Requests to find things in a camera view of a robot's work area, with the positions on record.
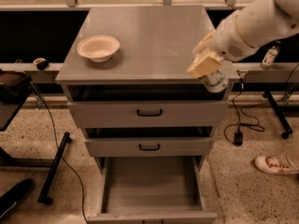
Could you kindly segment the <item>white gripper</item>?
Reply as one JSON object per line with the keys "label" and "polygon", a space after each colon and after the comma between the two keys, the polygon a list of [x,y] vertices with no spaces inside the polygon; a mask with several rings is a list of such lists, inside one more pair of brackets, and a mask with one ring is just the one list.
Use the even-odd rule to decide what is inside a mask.
{"label": "white gripper", "polygon": [[248,45],[238,31],[239,11],[221,21],[215,31],[206,35],[192,50],[187,73],[195,78],[211,75],[221,68],[225,60],[239,62],[258,49]]}

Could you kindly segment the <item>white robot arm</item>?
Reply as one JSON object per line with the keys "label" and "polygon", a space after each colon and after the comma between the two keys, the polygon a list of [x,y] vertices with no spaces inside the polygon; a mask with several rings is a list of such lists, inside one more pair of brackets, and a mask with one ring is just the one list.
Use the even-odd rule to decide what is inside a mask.
{"label": "white robot arm", "polygon": [[224,60],[239,62],[281,38],[298,33],[299,0],[255,0],[223,19],[192,51],[187,73],[210,75]]}

